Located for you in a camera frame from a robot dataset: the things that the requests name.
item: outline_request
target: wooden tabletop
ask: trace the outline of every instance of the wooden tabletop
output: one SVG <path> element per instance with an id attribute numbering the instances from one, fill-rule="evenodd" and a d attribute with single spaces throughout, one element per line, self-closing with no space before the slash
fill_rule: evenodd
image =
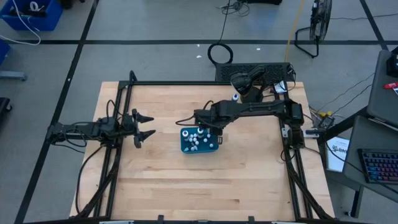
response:
<path id="1" fill-rule="evenodd" d="M 117 82 L 102 84 L 94 120 L 105 117 L 106 102 L 115 99 L 117 86 Z M 231 86 L 133 87 L 129 111 L 137 108 L 140 114 L 154 117 L 140 129 L 156 129 L 156 133 L 141 149 L 134 147 L 133 137 L 124 140 L 112 219 L 156 220 L 164 215 L 165 220 L 245 221 L 248 216 L 257 221 L 294 220 L 286 165 L 280 159 L 278 118 L 239 118 L 224 129 L 223 144 L 216 152 L 184 154 L 180 150 L 182 127 L 175 122 L 190 117 L 208 100 L 229 100 L 234 93 Z M 303 83 L 297 83 L 289 95 L 310 116 Z M 306 118 L 304 127 L 311 126 Z M 305 143 L 318 150 L 316 140 L 306 139 Z M 98 146 L 98 142 L 90 141 L 85 159 Z M 104 153 L 105 149 L 97 153 L 83 171 L 80 209 L 98 188 Z M 306 149 L 301 153 L 309 191 L 334 216 L 320 156 Z M 297 192 L 304 217 L 302 194 L 298 188 Z"/>

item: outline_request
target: blue bin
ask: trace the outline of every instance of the blue bin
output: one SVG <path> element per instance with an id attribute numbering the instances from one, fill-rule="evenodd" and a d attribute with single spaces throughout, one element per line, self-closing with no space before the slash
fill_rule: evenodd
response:
<path id="1" fill-rule="evenodd" d="M 0 39 L 0 65 L 4 58 L 6 57 L 8 50 L 10 49 L 10 45 L 5 43 L 5 41 Z"/>
<path id="2" fill-rule="evenodd" d="M 62 15 L 62 7 L 58 3 L 58 0 L 15 0 L 19 11 L 24 7 L 28 6 L 31 1 L 35 1 L 39 7 L 46 5 L 46 17 L 31 17 L 28 21 L 27 16 L 21 16 L 22 20 L 28 25 L 33 31 L 34 28 L 40 31 L 54 30 L 57 23 Z M 8 0 L 7 3 L 0 11 L 0 19 L 4 19 L 14 30 L 28 30 L 28 28 L 21 22 L 18 16 L 10 16 L 9 12 L 14 7 L 12 0 Z"/>

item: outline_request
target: paper sheet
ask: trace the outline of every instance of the paper sheet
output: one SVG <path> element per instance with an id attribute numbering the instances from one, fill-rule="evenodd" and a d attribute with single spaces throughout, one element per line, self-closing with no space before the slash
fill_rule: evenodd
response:
<path id="1" fill-rule="evenodd" d="M 349 140 L 335 137 L 329 140 L 327 144 L 329 145 L 329 148 L 336 154 L 336 156 L 345 161 Z M 326 154 L 326 168 L 331 171 L 342 172 L 344 162 L 336 158 L 327 147 L 326 149 L 328 151 Z"/>

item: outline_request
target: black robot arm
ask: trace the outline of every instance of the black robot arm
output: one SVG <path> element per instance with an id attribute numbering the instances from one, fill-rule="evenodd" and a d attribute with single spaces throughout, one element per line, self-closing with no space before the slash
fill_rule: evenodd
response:
<path id="1" fill-rule="evenodd" d="M 301 104 L 292 100 L 275 100 L 262 103 L 237 103 L 231 100 L 221 100 L 211 105 L 209 110 L 194 110 L 195 125 L 210 129 L 217 136 L 223 134 L 223 128 L 238 118 L 248 116 L 276 116 L 284 124 L 289 125 L 289 142 L 293 146 L 303 146 L 304 123 Z"/>
<path id="2" fill-rule="evenodd" d="M 46 140 L 51 144 L 56 142 L 75 140 L 97 140 L 101 144 L 112 143 L 116 138 L 134 136 L 134 145 L 141 148 L 141 142 L 155 133 L 155 130 L 141 132 L 138 123 L 152 121 L 153 118 L 140 115 L 136 109 L 132 115 L 125 114 L 121 123 L 118 120 L 107 117 L 100 118 L 96 122 L 77 122 L 71 125 L 56 123 L 49 127 Z"/>

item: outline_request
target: fan stand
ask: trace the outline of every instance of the fan stand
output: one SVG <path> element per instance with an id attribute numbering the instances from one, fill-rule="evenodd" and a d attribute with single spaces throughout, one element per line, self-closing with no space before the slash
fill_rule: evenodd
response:
<path id="1" fill-rule="evenodd" d="M 311 56 L 311 58 L 315 58 L 315 57 L 317 57 L 317 56 L 319 55 L 319 38 L 318 38 L 318 37 L 315 38 L 315 44 L 317 45 L 317 54 L 316 54 L 316 55 L 311 54 L 310 52 L 308 52 L 307 50 L 303 49 L 302 47 L 300 47 L 300 46 L 297 44 L 297 38 L 298 38 L 298 36 L 299 36 L 299 32 L 301 32 L 301 31 L 303 31 L 303 30 L 307 30 L 307 29 L 309 29 L 309 28 L 310 28 L 310 27 L 306 27 L 306 28 L 298 29 L 298 30 L 296 31 L 296 39 L 295 39 L 294 45 L 295 45 L 298 49 L 304 51 L 304 53 L 306 53 L 307 55 Z"/>

